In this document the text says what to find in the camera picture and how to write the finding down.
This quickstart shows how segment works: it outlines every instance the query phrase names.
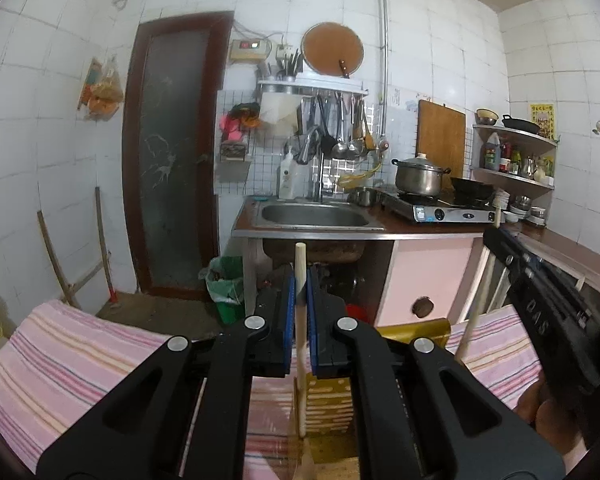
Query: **pot lid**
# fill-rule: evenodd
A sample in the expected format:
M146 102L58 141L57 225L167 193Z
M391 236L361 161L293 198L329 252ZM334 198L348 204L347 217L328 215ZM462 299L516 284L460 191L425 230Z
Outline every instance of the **pot lid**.
M433 162L427 159L426 153L418 153L414 158L407 160L399 160L397 166L403 166L405 168L418 168L420 170L433 170L442 173L444 170L439 166L436 166Z

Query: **striped tablecloth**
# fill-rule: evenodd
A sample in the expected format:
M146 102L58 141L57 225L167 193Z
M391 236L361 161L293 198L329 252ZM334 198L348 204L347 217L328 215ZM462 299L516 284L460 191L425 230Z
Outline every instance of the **striped tablecloth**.
M463 325L454 327L452 349L462 330ZM35 472L42 452L167 338L97 319L59 301L43 303L0 350L0 433ZM467 362L510 407L539 370L512 309L482 317ZM293 374L254 378L245 479L289 477L292 392Z

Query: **floor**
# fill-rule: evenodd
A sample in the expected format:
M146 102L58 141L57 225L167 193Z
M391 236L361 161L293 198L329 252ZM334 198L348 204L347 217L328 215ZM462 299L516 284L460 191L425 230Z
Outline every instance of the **floor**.
M137 326L151 332L207 339L218 335L222 324L213 303L118 293L117 303L107 303L97 316Z

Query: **stainless steel sink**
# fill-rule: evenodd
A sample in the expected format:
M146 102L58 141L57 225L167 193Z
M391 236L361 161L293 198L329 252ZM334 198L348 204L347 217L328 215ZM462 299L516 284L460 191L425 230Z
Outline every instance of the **stainless steel sink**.
M254 225L279 229L356 229L382 231L382 224L364 209L345 203L304 200L259 202Z

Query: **yellow poster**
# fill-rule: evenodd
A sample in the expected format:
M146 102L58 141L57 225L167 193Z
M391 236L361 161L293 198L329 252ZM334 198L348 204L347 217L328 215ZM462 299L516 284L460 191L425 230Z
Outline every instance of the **yellow poster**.
M531 122L540 126L538 135L555 140L555 114L553 105L531 106Z

